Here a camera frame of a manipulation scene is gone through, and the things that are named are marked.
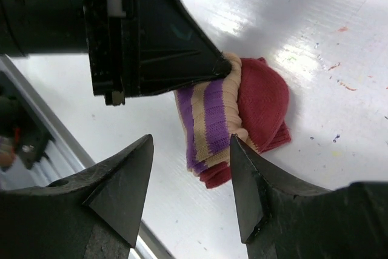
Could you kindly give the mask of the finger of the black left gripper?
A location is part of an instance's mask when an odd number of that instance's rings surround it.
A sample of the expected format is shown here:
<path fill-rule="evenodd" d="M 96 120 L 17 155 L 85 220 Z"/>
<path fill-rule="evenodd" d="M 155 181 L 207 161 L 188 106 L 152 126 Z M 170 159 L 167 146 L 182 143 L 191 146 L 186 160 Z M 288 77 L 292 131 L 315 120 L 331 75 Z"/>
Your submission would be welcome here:
<path fill-rule="evenodd" d="M 122 82 L 127 97 L 153 96 L 226 77 L 231 63 L 181 0 L 123 0 Z"/>

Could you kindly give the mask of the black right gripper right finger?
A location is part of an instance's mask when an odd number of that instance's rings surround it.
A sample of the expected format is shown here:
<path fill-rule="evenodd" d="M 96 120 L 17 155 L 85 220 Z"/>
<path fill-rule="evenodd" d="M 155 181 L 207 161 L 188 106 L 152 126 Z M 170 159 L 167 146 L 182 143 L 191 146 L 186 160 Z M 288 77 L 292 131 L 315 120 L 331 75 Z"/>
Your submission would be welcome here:
<path fill-rule="evenodd" d="M 327 190 L 230 139 L 241 242 L 249 258 L 386 258 L 387 183 Z"/>

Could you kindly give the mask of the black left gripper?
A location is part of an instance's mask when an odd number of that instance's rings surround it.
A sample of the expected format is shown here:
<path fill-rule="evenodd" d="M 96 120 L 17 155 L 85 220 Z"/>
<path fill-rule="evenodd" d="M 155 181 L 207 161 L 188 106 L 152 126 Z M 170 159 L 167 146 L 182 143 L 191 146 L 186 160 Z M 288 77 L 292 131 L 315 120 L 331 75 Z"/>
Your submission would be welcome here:
<path fill-rule="evenodd" d="M 1 53 L 85 53 L 93 92 L 108 105 L 125 102 L 124 23 L 137 0 L 1 0 Z"/>

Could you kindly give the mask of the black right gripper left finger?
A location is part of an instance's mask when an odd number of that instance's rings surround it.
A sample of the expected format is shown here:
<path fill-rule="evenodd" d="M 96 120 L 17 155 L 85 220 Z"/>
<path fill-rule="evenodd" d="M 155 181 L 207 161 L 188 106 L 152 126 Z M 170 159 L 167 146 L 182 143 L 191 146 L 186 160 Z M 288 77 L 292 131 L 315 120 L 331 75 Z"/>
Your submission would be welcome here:
<path fill-rule="evenodd" d="M 1 192 L 2 258 L 127 258 L 136 245 L 153 162 L 145 135 L 45 187 Z"/>

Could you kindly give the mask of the beige red purple striped sock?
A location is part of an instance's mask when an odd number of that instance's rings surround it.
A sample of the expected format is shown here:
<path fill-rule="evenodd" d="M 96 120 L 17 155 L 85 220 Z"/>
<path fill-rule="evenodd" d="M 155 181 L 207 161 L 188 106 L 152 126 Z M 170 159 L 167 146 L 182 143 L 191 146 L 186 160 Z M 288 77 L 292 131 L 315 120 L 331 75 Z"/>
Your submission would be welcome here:
<path fill-rule="evenodd" d="M 174 92 L 186 138 L 187 170 L 208 189 L 231 179 L 230 138 L 237 135 L 256 153 L 291 141 L 286 125 L 289 88 L 266 59 L 227 53 L 224 79 Z"/>

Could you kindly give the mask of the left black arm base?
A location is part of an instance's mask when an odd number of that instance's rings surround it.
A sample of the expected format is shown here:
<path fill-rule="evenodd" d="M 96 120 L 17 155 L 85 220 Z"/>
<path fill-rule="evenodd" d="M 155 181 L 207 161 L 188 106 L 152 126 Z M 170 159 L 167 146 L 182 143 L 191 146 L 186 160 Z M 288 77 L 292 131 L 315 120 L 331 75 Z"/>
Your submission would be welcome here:
<path fill-rule="evenodd" d="M 52 135 L 27 100 L 1 72 L 1 136 L 13 140 L 13 152 L 28 170 L 45 156 Z"/>

